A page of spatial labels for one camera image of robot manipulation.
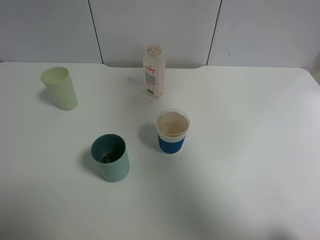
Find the clear plastic drink bottle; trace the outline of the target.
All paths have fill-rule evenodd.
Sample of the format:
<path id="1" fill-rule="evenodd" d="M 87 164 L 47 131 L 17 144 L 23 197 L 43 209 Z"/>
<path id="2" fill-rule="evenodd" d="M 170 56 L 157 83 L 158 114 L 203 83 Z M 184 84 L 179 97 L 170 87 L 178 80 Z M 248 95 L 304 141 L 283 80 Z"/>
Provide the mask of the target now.
<path id="1" fill-rule="evenodd" d="M 144 82 L 146 93 L 153 98 L 163 95 L 165 69 L 166 60 L 161 47 L 155 44 L 148 46 L 143 57 Z"/>

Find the clear cup with blue sleeve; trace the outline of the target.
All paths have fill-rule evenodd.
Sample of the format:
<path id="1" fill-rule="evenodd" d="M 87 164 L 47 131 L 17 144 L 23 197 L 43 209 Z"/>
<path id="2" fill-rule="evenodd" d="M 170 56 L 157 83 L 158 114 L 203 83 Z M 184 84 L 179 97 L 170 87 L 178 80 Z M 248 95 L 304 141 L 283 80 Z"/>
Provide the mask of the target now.
<path id="1" fill-rule="evenodd" d="M 176 154 L 183 146 L 190 119 L 178 109 L 166 109 L 156 119 L 156 130 L 160 149 L 166 154 Z"/>

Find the teal green plastic cup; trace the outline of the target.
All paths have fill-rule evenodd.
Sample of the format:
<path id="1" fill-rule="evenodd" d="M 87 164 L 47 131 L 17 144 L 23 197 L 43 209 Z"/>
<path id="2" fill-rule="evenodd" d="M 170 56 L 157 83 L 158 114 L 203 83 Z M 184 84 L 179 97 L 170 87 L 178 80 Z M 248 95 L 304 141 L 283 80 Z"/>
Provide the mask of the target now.
<path id="1" fill-rule="evenodd" d="M 90 153 L 102 177 L 111 183 L 123 180 L 130 171 L 127 146 L 117 134 L 105 134 L 91 145 Z"/>

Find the light green plastic cup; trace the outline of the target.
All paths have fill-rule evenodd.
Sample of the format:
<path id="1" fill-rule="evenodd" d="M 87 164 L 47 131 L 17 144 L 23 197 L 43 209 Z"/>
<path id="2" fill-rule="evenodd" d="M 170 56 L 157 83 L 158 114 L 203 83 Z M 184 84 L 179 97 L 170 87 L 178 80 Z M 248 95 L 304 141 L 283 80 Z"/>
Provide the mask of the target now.
<path id="1" fill-rule="evenodd" d="M 67 68 L 62 66 L 49 68 L 41 74 L 40 80 L 60 109 L 70 111 L 78 106 L 77 96 Z"/>

